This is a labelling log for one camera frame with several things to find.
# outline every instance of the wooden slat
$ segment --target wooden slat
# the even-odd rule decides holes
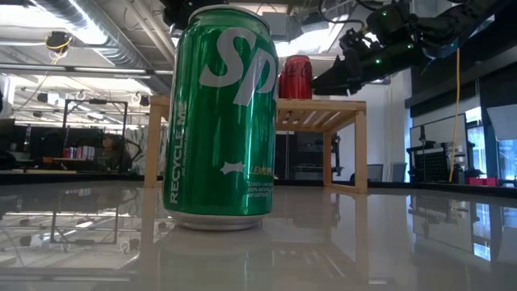
[[[315,128],[317,125],[316,121],[320,119],[320,117],[322,117],[323,113],[325,112],[326,111],[316,111],[316,113],[314,113],[313,117],[309,120],[309,122],[306,125]]]
[[[288,110],[279,110],[278,119],[276,120],[276,127],[279,127],[284,122],[285,116],[288,114]]]
[[[300,121],[298,122],[298,124],[302,125],[307,120],[307,117],[309,117],[313,112],[314,110],[305,110],[304,114],[300,116]]]
[[[165,106],[165,107],[170,106],[170,96],[166,96],[166,95],[153,95],[153,96],[151,96],[149,101],[151,102],[151,105],[158,105],[158,106]]]
[[[339,112],[329,112],[329,114],[327,114],[325,117],[323,117],[323,119],[318,123],[320,126],[324,126],[324,124],[329,121],[330,118],[332,118],[332,116],[336,115],[337,113]]]
[[[364,101],[278,99],[276,107],[288,110],[364,111]]]
[[[323,132],[336,133],[355,121],[355,112],[347,112],[337,116],[336,120],[332,120],[329,124],[323,125]]]
[[[300,116],[304,113],[303,110],[295,110],[293,112],[291,112],[291,115],[289,117],[289,124],[293,124],[293,125],[296,125],[296,124],[299,124],[299,119],[300,119]]]

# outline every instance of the red box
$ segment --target red box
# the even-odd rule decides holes
[[[497,178],[469,178],[469,185],[477,185],[477,186],[498,186]]]

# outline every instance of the sp logo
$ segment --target sp logo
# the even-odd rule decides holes
[[[210,68],[208,68],[208,65],[205,65],[200,77],[201,85],[223,87],[232,85],[241,80],[242,75],[244,74],[244,65],[242,64],[241,56],[233,46],[233,40],[237,37],[245,39],[250,45],[251,51],[253,51],[257,36],[252,31],[242,27],[226,29],[217,39],[217,52],[228,69],[224,75],[217,76],[210,70]],[[266,62],[269,64],[267,80],[260,88],[257,88]],[[233,99],[233,103],[248,106],[255,92],[268,93],[275,87],[275,82],[275,59],[270,53],[258,48],[253,56],[250,67],[244,75],[244,79],[242,80],[237,94]]]

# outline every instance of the person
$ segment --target person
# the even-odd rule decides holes
[[[104,134],[103,151],[99,160],[103,160],[103,165],[108,170],[119,170],[119,166],[122,166],[124,173],[130,171],[132,167],[131,157],[125,148],[124,140],[115,134]]]

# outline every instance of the wooden table leg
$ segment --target wooden table leg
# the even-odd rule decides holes
[[[160,126],[162,121],[162,108],[151,105],[149,113],[149,134],[147,136],[147,149],[145,149],[145,177],[144,187],[152,188],[157,182],[158,175],[158,155]]]
[[[323,185],[332,184],[332,133],[323,133]]]
[[[355,114],[355,187],[358,193],[368,192],[368,172],[366,158],[366,116],[364,112]]]

